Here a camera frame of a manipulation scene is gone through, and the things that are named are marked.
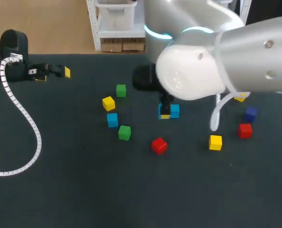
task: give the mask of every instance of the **wooden board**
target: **wooden board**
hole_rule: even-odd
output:
[[[145,39],[144,38],[124,38],[123,51],[144,51]]]
[[[101,51],[103,52],[122,52],[122,38],[103,38],[101,39]]]

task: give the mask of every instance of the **white plastic box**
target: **white plastic box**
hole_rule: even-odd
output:
[[[101,23],[107,31],[129,31],[133,29],[137,2],[127,0],[97,0]]]
[[[227,8],[228,4],[232,3],[233,0],[213,0],[213,1]]]

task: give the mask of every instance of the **black mat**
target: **black mat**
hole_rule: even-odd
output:
[[[11,84],[37,123],[43,149],[27,171],[0,178],[0,228],[282,228],[282,95],[252,94],[230,101],[208,148],[215,98],[180,104],[180,118],[158,120],[158,95],[135,91],[133,69],[142,55],[33,56],[66,64],[71,79]],[[102,98],[116,98],[130,141],[109,129]],[[247,106],[258,108],[250,140],[237,137]],[[156,156],[150,143],[169,143]],[[0,171],[33,156],[29,124],[0,84]]]

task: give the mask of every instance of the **white shelf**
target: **white shelf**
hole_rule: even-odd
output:
[[[144,30],[144,4],[143,1],[138,1],[135,9],[135,19],[133,29],[129,31],[107,31],[104,28],[104,18],[99,15],[100,28],[99,37],[100,38],[143,38],[145,37]]]

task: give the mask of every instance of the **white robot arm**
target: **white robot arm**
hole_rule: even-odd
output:
[[[282,17],[244,26],[211,0],[145,0],[145,24],[149,83],[157,78],[160,92],[183,100],[229,93],[213,111],[212,131],[234,96],[282,91]],[[170,102],[161,100],[165,114]]]

